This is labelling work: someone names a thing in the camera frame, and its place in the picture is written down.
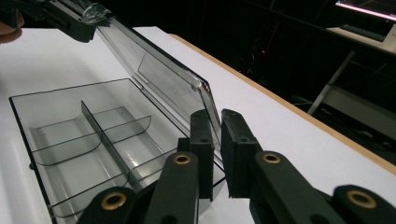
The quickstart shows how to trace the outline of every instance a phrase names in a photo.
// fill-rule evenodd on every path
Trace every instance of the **monitor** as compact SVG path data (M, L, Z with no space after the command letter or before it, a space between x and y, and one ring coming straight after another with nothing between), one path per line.
M396 1L395 0L337 0L338 7L358 11L393 23L385 40L378 47L396 53Z

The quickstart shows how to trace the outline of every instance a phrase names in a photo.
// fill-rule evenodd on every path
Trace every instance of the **human hand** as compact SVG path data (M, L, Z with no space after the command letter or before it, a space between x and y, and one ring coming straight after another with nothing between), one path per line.
M0 44L5 44L18 39L22 35L22 26L24 19L20 12L18 12L18 28L12 28L0 21Z

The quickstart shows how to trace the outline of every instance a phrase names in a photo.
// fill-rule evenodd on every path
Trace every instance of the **white table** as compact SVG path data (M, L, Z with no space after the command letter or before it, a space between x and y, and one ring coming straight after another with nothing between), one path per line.
M394 166L174 36L135 29L208 80L218 111L241 113L262 148L285 155L315 188L332 194L354 184L396 206ZM20 39L0 45L0 223L50 223L8 97L125 77L99 36L83 44L58 30L24 29ZM200 223L253 223L248 200L229 199L224 188Z

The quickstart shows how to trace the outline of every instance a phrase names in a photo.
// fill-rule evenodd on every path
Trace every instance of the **electronic device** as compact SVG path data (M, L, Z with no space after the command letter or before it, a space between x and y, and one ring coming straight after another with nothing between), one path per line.
M357 11L369 16L374 16L385 22L392 22L393 26L388 32L387 36L383 41L381 39L375 38L371 35L370 31L363 31L362 29L349 29L348 31L353 34L363 35L369 37L379 43L370 43L376 47L391 52L396 52L396 2L392 0L338 0L335 3L336 6L346 8L348 10Z

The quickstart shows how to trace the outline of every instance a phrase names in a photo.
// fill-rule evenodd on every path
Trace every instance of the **black floor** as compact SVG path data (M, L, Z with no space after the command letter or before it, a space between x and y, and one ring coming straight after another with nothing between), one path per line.
M289 101L305 112L312 105L312 102L297 96L291 97ZM313 117L396 165L396 141L326 105L321 105Z

